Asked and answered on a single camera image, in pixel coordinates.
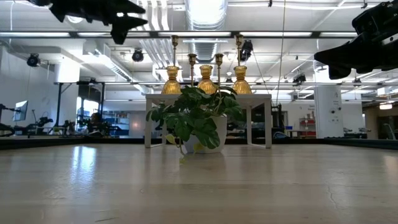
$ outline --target table leg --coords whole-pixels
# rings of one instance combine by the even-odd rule
[[[264,116],[266,124],[266,148],[270,149],[272,146],[272,116],[271,116],[271,99],[264,102]]]
[[[146,104],[146,113],[152,108],[152,99],[147,99],[147,104]],[[149,119],[145,123],[145,136],[144,136],[144,142],[145,142],[145,148],[150,148],[150,139],[152,138],[151,135],[152,132],[152,120]]]
[[[246,134],[248,139],[248,144],[252,144],[252,134],[251,134],[251,107],[246,107]]]
[[[166,125],[166,123],[164,123],[163,128],[162,128],[162,144],[167,143],[166,135],[167,135],[167,125]]]

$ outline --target white table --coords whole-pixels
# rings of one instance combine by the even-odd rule
[[[152,108],[152,104],[158,105],[161,101],[165,101],[166,105],[172,104],[179,95],[163,95],[163,94],[148,94],[146,95],[146,113]],[[270,149],[272,146],[272,116],[271,116],[271,95],[270,94],[253,94],[253,95],[237,95],[236,100],[242,106],[242,109],[246,109],[246,122],[248,129],[248,144],[253,145],[252,143],[252,127],[251,127],[251,110],[258,105],[264,104],[264,117],[265,117],[265,131],[266,131],[266,145],[265,148]],[[155,147],[151,146],[152,132],[152,121],[149,120],[146,122],[145,126],[145,147]],[[162,144],[166,143],[165,136],[167,135],[167,128],[164,124],[162,129]]]

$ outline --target white pot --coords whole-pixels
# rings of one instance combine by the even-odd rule
[[[215,149],[209,149],[207,147],[204,147],[204,150],[198,151],[197,153],[200,154],[206,154],[206,153],[216,153],[216,152],[221,152],[223,150],[224,145],[225,145],[225,139],[226,139],[226,123],[227,123],[227,118],[225,116],[220,116],[220,117],[211,117],[214,121],[214,123],[217,126],[217,133],[218,137],[220,139],[220,146],[218,146]],[[193,153],[193,146],[199,142],[199,139],[191,135],[189,140],[187,142],[184,142],[184,148],[187,150],[187,153]]]

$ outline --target potted plant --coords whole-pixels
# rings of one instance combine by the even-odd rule
[[[187,152],[220,152],[226,139],[227,117],[243,119],[242,108],[236,101],[236,92],[230,88],[217,86],[217,91],[207,95],[197,87],[181,89],[182,94],[172,105],[164,102],[153,107],[146,120],[166,123],[172,134],[167,140],[182,150],[184,142]]]

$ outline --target computer monitor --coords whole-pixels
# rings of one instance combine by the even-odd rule
[[[15,104],[13,121],[24,121],[26,119],[27,100]]]

